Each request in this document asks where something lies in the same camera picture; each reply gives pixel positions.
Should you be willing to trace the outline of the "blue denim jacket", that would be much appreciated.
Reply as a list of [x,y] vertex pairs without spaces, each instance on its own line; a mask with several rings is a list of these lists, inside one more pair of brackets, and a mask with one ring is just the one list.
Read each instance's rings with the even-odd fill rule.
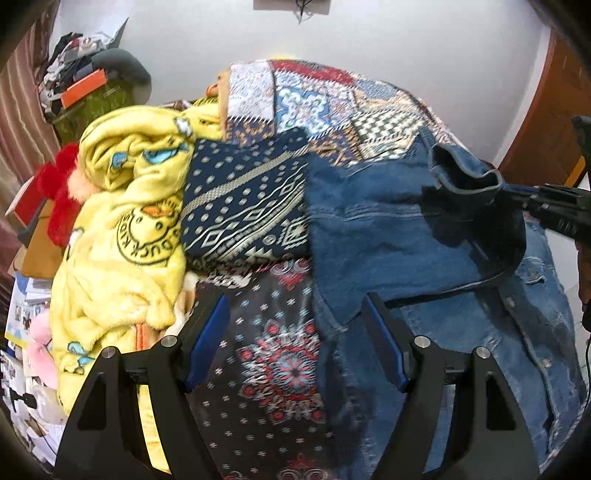
[[391,159],[334,166],[308,158],[318,387],[339,477],[370,477],[405,402],[363,324],[372,292],[442,348],[491,351],[540,465],[575,427],[586,387],[571,308],[545,230],[494,202],[503,184],[498,171],[427,128]]

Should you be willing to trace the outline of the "wooden door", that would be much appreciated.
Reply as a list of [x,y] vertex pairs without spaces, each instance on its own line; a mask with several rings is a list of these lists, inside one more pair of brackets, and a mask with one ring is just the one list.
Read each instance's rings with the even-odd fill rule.
[[572,186],[583,172],[571,118],[590,113],[590,74],[555,30],[532,103],[501,162],[513,184]]

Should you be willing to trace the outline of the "yellow duck blanket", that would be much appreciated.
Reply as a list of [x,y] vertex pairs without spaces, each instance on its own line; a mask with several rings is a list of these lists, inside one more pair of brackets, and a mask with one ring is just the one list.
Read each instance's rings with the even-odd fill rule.
[[185,325],[182,191],[197,141],[221,137],[218,108],[204,102],[181,111],[121,108],[82,134],[74,176],[93,191],[74,222],[49,309],[65,412],[104,348],[146,350]]

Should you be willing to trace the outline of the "patchwork patterned bedspread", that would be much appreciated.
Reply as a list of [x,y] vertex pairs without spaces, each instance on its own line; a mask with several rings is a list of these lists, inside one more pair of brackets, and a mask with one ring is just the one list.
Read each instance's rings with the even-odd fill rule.
[[182,244],[198,293],[223,294],[229,320],[191,410],[226,479],[334,479],[305,165],[397,159],[422,128],[456,137],[406,90],[303,60],[233,63],[216,100],[223,140],[197,146]]

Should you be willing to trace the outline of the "red plush toy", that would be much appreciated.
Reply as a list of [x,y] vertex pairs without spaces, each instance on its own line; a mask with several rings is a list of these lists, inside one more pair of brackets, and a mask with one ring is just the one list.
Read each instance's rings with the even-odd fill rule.
[[55,159],[45,163],[35,175],[35,186],[44,199],[53,202],[47,225],[52,243],[65,248],[70,239],[81,204],[70,197],[68,180],[75,171],[78,144],[65,145]]

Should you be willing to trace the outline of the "striped maroon curtain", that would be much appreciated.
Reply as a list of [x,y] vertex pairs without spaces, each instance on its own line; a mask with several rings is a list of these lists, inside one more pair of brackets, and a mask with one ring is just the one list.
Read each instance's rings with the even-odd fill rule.
[[1,12],[23,11],[1,27],[1,210],[20,187],[59,150],[38,96],[48,59],[57,1],[3,1]]

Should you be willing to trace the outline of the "orange box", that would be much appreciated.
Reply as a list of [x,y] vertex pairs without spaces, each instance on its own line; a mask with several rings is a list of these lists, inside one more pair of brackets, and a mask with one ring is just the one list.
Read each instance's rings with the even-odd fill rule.
[[99,69],[72,84],[60,97],[64,109],[69,108],[86,95],[92,93],[107,83],[104,70]]

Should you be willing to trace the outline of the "dark grey cushion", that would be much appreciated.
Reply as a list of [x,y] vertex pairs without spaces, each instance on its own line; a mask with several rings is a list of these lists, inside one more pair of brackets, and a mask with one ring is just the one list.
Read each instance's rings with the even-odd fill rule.
[[151,76],[144,66],[129,52],[119,48],[105,49],[91,57],[95,69],[105,70],[133,85],[144,86]]

